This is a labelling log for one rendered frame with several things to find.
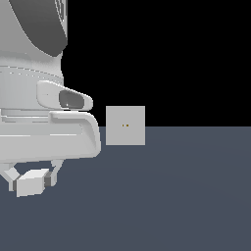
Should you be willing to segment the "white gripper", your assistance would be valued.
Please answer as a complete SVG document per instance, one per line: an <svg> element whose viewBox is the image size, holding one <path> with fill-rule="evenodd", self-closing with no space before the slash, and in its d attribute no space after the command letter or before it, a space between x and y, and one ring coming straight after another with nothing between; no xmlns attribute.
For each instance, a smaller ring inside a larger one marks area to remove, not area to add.
<svg viewBox="0 0 251 251"><path fill-rule="evenodd" d="M93 158L101 151L95 118L86 112L50 112L48 123L0 124L0 176L17 190L15 163L51 161L51 185L65 159Z"/></svg>

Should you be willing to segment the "white box charger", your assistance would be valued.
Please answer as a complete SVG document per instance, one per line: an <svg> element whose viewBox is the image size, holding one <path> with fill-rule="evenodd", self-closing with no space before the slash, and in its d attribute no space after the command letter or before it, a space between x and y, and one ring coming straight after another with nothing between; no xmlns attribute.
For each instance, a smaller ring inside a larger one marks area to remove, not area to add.
<svg viewBox="0 0 251 251"><path fill-rule="evenodd" d="M41 194L45 189L44 178L48 173L48 169L27 171L17 180L17 196Z"/></svg>

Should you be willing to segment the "grey square wall socket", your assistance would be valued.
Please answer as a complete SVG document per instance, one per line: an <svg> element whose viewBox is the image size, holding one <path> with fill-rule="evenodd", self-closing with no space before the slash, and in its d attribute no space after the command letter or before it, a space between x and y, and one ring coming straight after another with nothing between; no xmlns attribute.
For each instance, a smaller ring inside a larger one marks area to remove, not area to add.
<svg viewBox="0 0 251 251"><path fill-rule="evenodd" d="M106 144L144 145L145 107L107 106Z"/></svg>

